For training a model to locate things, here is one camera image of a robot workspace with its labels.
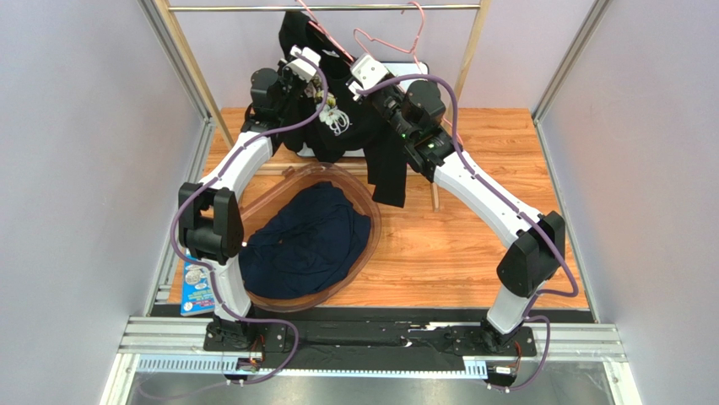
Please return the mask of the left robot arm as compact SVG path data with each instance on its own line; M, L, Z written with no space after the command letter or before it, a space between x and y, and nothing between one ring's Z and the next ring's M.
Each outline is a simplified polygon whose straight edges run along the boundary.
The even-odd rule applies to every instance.
M171 243L184 262L199 267L214 298L214 314L205 332L211 352L257 352L270 325L286 333L288 321L252 318L237 256L244 239L238 203L257 171L277 152L286 132L289 106L311 83L316 70L263 68L251 77L251 116L236 145L209 175L186 182L178 192Z

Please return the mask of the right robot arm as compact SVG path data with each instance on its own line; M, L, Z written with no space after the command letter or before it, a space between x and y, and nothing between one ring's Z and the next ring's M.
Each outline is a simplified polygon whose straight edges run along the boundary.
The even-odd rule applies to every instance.
M455 130L442 128L441 89L449 94L451 108L457 108L451 85L430 74L410 74L408 80L407 91L399 88L401 78L387 78L358 94L403 140L412 169L462 201L506 248L496 270L500 291L473 337L483 351L500 353L511 347L546 282L566 266L565 220L514 197L479 167Z

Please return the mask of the black floral t-shirt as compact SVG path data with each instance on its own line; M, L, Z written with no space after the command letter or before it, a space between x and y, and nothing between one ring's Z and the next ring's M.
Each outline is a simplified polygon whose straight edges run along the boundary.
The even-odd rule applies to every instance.
M290 132L287 149L312 149L321 162L335 163L346 152L360 150L367 164L367 181L375 187L372 199L402 208L406 198L407 158L403 140L371 105L354 101L347 82L350 60L302 12L284 14L278 41L285 56L294 46L320 55L320 69L327 79L328 98L320 115Z

